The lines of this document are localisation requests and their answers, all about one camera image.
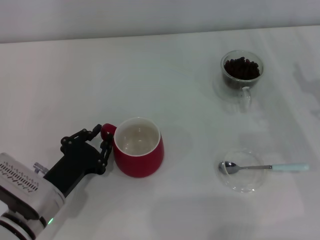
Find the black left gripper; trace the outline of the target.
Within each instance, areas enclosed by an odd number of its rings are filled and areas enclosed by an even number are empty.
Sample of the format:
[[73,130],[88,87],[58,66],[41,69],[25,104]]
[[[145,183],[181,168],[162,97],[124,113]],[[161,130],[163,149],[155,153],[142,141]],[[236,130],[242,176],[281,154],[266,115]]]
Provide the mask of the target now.
[[84,128],[61,139],[60,151],[63,157],[45,174],[44,179],[53,184],[64,197],[71,193],[85,175],[96,173],[97,164],[98,174],[105,173],[114,136],[106,135],[100,144],[100,153],[95,147],[86,143],[93,140],[101,129],[102,125],[97,124],[93,130]]

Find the red ceramic mug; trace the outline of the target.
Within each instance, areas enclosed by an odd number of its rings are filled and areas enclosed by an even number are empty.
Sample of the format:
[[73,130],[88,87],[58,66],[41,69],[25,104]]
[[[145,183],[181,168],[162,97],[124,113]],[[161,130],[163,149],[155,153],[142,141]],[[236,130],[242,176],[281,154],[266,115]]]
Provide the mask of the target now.
[[119,126],[106,123],[101,128],[101,138],[111,134],[115,163],[126,175],[144,178],[161,166],[164,143],[159,127],[145,117],[133,117]]

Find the blue handled metal spoon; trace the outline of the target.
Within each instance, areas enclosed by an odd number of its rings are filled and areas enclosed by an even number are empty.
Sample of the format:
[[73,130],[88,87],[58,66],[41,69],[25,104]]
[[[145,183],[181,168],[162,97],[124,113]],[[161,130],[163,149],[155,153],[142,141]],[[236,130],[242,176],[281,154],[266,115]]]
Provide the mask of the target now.
[[222,161],[218,164],[218,169],[225,175],[233,175],[239,172],[240,170],[272,170],[278,172],[302,172],[308,171],[310,167],[306,163],[239,166],[234,162]]

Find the coffee beans pile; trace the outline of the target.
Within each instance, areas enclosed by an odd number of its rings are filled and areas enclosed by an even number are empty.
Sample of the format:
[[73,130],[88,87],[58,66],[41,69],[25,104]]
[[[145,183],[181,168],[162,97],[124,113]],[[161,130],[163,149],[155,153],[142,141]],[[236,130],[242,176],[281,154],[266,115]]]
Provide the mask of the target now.
[[227,76],[224,76],[224,82],[232,89],[251,87],[254,85],[255,79],[261,75],[259,65],[244,56],[227,60],[223,67],[227,73]]

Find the clear glass saucer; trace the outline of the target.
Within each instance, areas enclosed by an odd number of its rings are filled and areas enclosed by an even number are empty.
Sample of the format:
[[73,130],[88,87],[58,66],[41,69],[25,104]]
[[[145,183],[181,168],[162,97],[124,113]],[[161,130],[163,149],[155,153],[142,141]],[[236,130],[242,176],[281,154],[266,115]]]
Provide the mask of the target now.
[[236,173],[229,174],[226,172],[228,168],[226,162],[232,162],[240,167],[262,166],[264,162],[248,149],[232,149],[216,155],[214,168],[218,179],[224,186],[236,192],[254,192],[266,179],[265,169],[241,169]]

